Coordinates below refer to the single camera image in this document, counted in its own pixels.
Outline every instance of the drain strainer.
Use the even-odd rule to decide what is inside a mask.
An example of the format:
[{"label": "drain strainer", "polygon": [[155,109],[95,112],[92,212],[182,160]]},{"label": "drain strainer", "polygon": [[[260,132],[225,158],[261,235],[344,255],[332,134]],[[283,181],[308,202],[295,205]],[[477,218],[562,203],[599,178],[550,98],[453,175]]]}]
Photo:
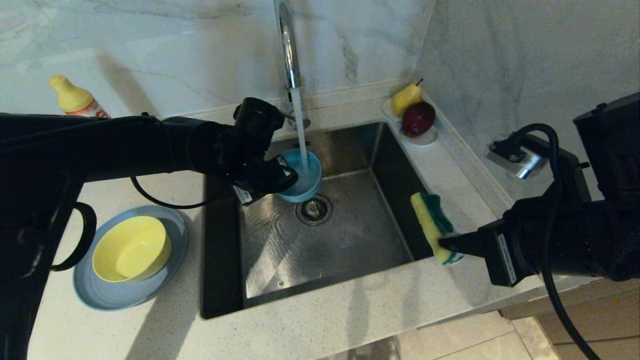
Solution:
[{"label": "drain strainer", "polygon": [[333,206],[325,196],[316,194],[311,199],[296,205],[296,215],[304,224],[315,226],[331,217]]}]

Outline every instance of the yellow sponge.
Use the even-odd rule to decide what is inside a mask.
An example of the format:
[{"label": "yellow sponge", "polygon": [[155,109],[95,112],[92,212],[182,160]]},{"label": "yellow sponge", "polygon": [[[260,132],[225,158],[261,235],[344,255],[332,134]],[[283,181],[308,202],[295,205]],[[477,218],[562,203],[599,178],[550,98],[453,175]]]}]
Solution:
[{"label": "yellow sponge", "polygon": [[[434,197],[434,201],[429,201],[431,208],[427,206],[425,195],[421,193],[415,193],[411,196],[411,205],[413,206],[415,215],[422,226],[424,236],[427,238],[429,245],[431,245],[433,255],[438,259],[438,262],[443,265],[453,264],[462,259],[463,254],[445,249],[438,244],[438,240],[445,235],[443,232],[446,231],[447,228],[450,229],[449,232],[452,232],[453,228],[451,223],[444,217],[444,214],[442,214],[440,209],[440,197],[437,195],[427,196]],[[440,227],[443,231],[438,228],[438,224],[434,217],[432,217],[432,214],[436,215],[435,217],[441,223]]]}]

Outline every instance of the sponge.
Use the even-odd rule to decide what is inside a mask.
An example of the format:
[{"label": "sponge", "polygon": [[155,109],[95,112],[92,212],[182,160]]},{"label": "sponge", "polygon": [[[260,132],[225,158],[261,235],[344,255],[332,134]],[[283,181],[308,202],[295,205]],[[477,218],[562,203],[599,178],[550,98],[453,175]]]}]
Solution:
[{"label": "sponge", "polygon": [[440,197],[435,194],[414,193],[411,205],[438,261],[443,265],[450,265],[462,259],[463,254],[445,249],[438,243],[444,235],[453,233],[453,225],[440,209]]}]

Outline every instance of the black cable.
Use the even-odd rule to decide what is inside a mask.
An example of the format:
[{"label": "black cable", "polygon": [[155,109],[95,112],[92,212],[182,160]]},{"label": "black cable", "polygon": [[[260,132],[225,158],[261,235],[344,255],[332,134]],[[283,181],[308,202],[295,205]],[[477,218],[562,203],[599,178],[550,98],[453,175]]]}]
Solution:
[{"label": "black cable", "polygon": [[95,228],[97,225],[97,217],[95,211],[90,205],[77,201],[74,209],[78,210],[82,215],[82,235],[74,251],[69,257],[58,265],[51,265],[51,271],[64,271],[76,266],[80,260],[86,255],[93,243],[95,236]]},{"label": "black cable", "polygon": [[549,243],[551,241],[551,234],[554,228],[554,223],[556,222],[557,209],[560,205],[560,200],[562,199],[562,191],[563,191],[563,180],[560,174],[559,164],[558,164],[558,137],[556,131],[553,130],[552,127],[546,124],[531,124],[527,125],[520,130],[514,133],[515,136],[522,137],[526,133],[530,133],[531,131],[542,131],[546,134],[549,139],[549,162],[551,166],[551,171],[554,175],[554,184],[555,191],[553,192],[553,196],[551,199],[551,208],[548,214],[547,224],[545,226],[545,237],[543,239],[543,253],[542,253],[542,278],[545,281],[545,287],[547,289],[547,293],[549,294],[549,300],[556,310],[556,314],[560,322],[562,323],[564,329],[567,331],[571,339],[575,342],[575,344],[580,348],[580,350],[584,353],[584,355],[589,360],[600,360],[600,357],[593,352],[593,349],[589,346],[589,344],[584,340],[584,338],[580,335],[578,330],[573,325],[573,322],[569,318],[569,315],[566,313],[564,306],[562,305],[562,301],[560,300],[560,296],[558,295],[556,284],[554,283],[554,278],[551,274],[551,266],[549,261]]},{"label": "black cable", "polygon": [[199,202],[198,204],[175,205],[175,204],[169,204],[168,202],[160,201],[160,200],[156,199],[155,197],[149,195],[149,193],[147,193],[142,188],[142,186],[140,186],[140,183],[138,182],[138,179],[136,179],[135,176],[130,177],[130,179],[131,179],[131,182],[133,183],[133,187],[135,187],[136,190],[140,193],[140,195],[144,196],[145,199],[149,200],[150,202],[153,202],[156,205],[164,206],[164,207],[170,208],[170,209],[187,210],[187,209],[199,208],[200,206],[204,206],[204,205],[212,202],[213,200],[215,200],[224,191],[224,188],[222,188],[215,195],[213,195],[212,197],[208,198],[207,200],[204,200],[203,202]]}]

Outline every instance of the bottle label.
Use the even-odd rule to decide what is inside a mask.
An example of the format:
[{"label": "bottle label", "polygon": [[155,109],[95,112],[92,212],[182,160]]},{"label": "bottle label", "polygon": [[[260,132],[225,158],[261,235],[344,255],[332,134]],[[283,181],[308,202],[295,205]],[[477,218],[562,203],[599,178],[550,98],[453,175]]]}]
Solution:
[{"label": "bottle label", "polygon": [[102,119],[111,119],[107,111],[96,101],[93,100],[91,104],[89,104],[84,109],[80,109],[78,111],[73,111],[70,113],[65,112],[67,115],[75,115],[75,116],[84,116],[84,117],[99,117]]}]

